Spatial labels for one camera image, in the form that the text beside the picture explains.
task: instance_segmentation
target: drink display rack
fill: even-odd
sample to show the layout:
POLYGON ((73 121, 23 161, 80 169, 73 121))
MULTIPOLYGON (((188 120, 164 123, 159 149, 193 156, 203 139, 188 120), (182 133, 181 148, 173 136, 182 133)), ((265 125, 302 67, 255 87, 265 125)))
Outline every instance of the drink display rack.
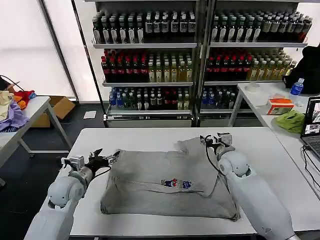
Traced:
MULTIPOLYGON (((319 3, 320 0, 84 0, 95 4, 97 13, 105 11, 106 15, 118 12, 127 13, 136 12, 144 13, 143 21, 146 21, 146 12, 152 11, 193 11, 195 15, 195 32, 194 36, 180 35, 175 37, 145 37, 143 43, 135 39, 135 43, 97 43, 95 39, 92 42, 86 42, 81 26, 81 21, 77 12, 75 0, 71 0, 77 24, 80 30, 82 43, 86 51, 89 66, 93 75, 94 83, 98 91, 100 103, 104 112, 103 121, 106 127, 204 127, 206 119, 226 120, 230 117, 232 110, 227 108, 207 109, 202 107, 202 96, 205 88, 218 88, 225 86, 233 88, 236 93, 238 83, 250 82, 278 82, 279 80, 259 80, 250 81, 246 79, 206 79, 206 67, 211 51, 220 48, 227 49, 276 49, 283 48, 304 48, 305 42, 291 41, 257 41, 257 42, 211 42, 212 29, 214 27, 214 17, 218 11, 270 11, 295 12, 298 3, 319 3), (102 85, 105 88, 189 88, 189 110, 123 110, 105 107, 103 98, 100 93, 98 81, 93 68, 93 63, 97 59, 91 59, 87 44, 93 46, 96 51, 101 50, 124 50, 134 51, 143 50, 149 53, 162 53, 163 51, 181 51, 191 52, 192 60, 192 80, 190 82, 108 82, 103 79, 102 85)), ((250 109, 240 109, 239 116, 254 116, 250 109)))

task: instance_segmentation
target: pile of clothes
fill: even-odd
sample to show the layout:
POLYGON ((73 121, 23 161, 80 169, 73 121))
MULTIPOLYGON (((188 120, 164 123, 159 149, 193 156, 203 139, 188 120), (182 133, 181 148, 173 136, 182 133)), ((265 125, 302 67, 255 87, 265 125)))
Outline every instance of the pile of clothes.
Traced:
POLYGON ((22 109, 26 108, 29 100, 34 98, 34 91, 0 91, 0 132, 16 132, 29 120, 22 109))

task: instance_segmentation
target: black bag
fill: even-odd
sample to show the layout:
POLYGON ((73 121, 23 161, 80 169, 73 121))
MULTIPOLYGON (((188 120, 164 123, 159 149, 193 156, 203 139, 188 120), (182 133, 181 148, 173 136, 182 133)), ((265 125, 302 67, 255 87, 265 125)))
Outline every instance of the black bag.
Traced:
POLYGON ((285 87, 290 89, 299 78, 304 79, 302 94, 320 93, 320 47, 307 46, 302 50, 303 58, 289 76, 283 77, 285 87))

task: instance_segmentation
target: laptop screen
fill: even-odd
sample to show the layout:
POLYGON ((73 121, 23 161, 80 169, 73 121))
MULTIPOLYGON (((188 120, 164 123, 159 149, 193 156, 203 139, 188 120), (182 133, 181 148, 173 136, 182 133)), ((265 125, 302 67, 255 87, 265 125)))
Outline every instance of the laptop screen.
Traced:
POLYGON ((320 136, 320 97, 309 97, 301 137, 320 136))

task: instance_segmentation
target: cardboard box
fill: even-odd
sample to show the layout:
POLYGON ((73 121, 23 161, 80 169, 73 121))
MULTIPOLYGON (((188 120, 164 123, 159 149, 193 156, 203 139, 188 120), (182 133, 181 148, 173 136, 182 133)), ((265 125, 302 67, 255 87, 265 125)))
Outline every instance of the cardboard box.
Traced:
MULTIPOLYGON (((59 120, 64 119, 67 114, 76 106, 65 96, 49 96, 49 101, 55 115, 59 120)), ((50 128, 50 118, 47 113, 43 113, 31 126, 31 128, 50 128)))
POLYGON ((287 98, 269 98, 267 102, 267 114, 281 115, 289 112, 295 105, 287 98))

